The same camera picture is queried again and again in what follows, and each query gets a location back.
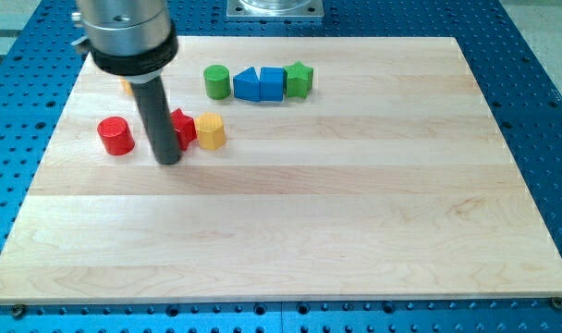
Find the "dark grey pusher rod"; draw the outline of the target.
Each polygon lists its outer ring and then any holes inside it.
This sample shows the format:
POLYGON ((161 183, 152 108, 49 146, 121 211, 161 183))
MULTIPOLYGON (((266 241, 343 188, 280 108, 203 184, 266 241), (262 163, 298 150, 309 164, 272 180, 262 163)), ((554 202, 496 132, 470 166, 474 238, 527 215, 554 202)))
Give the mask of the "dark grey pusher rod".
POLYGON ((155 160, 161 165, 176 164, 181 159, 182 152, 161 77, 145 82, 132 81, 130 85, 155 160))

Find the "yellow block behind arm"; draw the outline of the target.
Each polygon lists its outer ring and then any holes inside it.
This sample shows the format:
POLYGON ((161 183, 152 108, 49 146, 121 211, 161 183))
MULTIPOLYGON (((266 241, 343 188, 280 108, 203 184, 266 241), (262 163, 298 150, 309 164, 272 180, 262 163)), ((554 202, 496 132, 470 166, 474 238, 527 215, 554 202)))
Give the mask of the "yellow block behind arm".
POLYGON ((133 91, 132 91, 132 89, 131 89, 130 83, 129 83, 127 80, 123 79, 123 78, 120 78, 119 81, 120 81, 120 84, 121 84, 121 87, 122 87, 124 93, 125 93, 126 95, 132 96, 132 95, 133 95, 133 91))

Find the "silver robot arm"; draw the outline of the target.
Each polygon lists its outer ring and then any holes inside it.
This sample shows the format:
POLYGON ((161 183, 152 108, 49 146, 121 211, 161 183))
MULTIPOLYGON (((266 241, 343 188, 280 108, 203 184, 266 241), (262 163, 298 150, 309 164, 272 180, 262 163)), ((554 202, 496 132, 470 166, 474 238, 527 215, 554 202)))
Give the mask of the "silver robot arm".
POLYGON ((102 71, 128 81, 155 160, 174 165, 182 152, 170 117, 162 71, 177 55, 177 30, 165 0, 77 0, 74 42, 102 71))

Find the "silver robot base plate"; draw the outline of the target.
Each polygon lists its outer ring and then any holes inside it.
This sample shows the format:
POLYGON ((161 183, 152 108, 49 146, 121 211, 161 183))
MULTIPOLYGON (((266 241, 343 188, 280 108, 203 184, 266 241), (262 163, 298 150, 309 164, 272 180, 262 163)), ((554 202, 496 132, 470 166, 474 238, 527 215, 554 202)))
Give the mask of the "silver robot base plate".
POLYGON ((323 0, 228 0, 229 18, 321 18, 323 0))

